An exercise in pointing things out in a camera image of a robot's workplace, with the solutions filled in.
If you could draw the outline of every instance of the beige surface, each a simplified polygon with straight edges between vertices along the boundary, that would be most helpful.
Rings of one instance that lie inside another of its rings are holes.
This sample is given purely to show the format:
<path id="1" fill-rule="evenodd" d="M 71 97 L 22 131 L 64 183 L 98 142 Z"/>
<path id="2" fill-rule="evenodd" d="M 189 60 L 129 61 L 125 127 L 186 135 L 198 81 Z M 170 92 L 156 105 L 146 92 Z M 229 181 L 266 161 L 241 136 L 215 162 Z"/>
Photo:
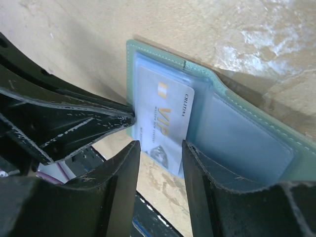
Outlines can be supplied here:
<path id="1" fill-rule="evenodd" d="M 125 42 L 142 39 L 220 70 L 235 92 L 316 139 L 312 0 L 0 0 L 0 31 L 64 80 L 125 102 Z M 107 157 L 130 141 L 95 146 Z M 142 157 L 137 189 L 184 236 L 184 181 Z"/>

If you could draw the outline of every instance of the cable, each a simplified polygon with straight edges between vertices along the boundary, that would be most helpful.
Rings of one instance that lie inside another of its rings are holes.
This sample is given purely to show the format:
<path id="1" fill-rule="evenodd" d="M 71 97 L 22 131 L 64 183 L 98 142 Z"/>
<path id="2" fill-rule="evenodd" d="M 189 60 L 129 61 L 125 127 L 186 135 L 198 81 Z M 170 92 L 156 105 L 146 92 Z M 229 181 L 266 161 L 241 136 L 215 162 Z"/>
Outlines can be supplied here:
<path id="1" fill-rule="evenodd" d="M 45 174 L 43 172 L 40 172 L 40 171 L 36 172 L 36 176 L 40 177 L 40 178 L 42 178 L 42 179 L 44 179 L 44 180 L 46 180 L 46 181 L 48 181 L 49 183 L 52 183 L 52 184 L 64 184 L 60 180 L 55 179 L 54 177 L 52 177 L 52 176 L 50 176 L 48 174 Z"/>
<path id="2" fill-rule="evenodd" d="M 69 181 L 70 178 L 69 178 L 69 176 L 66 174 L 66 172 L 64 171 L 64 169 L 63 169 L 63 167 L 61 166 L 61 164 L 60 164 L 60 163 L 56 163 L 56 164 L 57 164 L 57 167 L 58 167 L 58 169 L 60 170 L 60 172 L 63 174 L 64 178 L 65 178 L 67 181 Z"/>

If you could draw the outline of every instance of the wallet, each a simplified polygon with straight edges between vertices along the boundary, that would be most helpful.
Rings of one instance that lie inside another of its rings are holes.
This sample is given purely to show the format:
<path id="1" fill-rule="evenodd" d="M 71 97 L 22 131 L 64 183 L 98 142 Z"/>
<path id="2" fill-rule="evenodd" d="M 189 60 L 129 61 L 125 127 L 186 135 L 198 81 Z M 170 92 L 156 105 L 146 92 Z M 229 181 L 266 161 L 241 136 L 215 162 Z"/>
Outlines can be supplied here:
<path id="1" fill-rule="evenodd" d="M 126 51 L 127 102 L 131 106 L 137 53 L 209 81 L 203 108 L 198 109 L 199 114 L 192 110 L 186 138 L 204 154 L 205 167 L 227 169 L 258 186 L 316 180 L 315 143 L 235 94 L 211 69 L 135 40 L 126 43 Z"/>

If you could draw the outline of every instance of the leather wallet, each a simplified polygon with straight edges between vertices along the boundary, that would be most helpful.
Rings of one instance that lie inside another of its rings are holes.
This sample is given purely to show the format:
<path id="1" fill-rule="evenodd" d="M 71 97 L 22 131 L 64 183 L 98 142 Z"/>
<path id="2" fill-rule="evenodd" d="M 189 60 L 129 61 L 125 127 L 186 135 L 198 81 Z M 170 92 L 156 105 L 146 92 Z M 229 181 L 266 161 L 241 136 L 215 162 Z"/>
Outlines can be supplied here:
<path id="1" fill-rule="evenodd" d="M 135 53 L 210 81 L 204 108 L 198 116 L 191 115 L 187 136 L 187 141 L 205 155 L 203 162 L 259 186 L 316 180 L 315 143 L 235 94 L 212 70 L 135 40 L 127 42 L 126 51 L 127 102 L 132 106 Z M 193 118 L 198 122 L 192 124 Z"/>

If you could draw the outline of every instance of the card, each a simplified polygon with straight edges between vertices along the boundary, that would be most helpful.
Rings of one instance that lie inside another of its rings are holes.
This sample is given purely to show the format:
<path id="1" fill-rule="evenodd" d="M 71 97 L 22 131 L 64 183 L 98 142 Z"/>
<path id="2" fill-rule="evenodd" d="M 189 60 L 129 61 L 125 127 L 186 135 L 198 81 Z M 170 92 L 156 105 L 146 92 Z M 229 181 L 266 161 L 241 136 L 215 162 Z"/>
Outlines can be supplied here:
<path id="1" fill-rule="evenodd" d="M 143 152 L 178 175 L 194 90 L 146 65 L 138 64 L 135 70 L 134 138 L 140 140 Z"/>

